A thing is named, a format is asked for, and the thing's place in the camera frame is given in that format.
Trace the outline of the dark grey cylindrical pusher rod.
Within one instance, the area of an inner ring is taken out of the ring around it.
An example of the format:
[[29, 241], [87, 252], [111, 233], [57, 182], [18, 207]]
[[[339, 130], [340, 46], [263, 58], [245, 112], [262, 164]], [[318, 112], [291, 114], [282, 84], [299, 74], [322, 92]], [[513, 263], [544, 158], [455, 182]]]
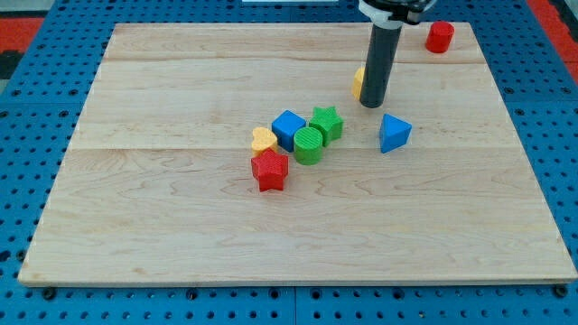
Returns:
[[401, 27], [388, 29], [372, 26], [359, 102], [368, 108], [380, 107], [387, 92], [396, 56]]

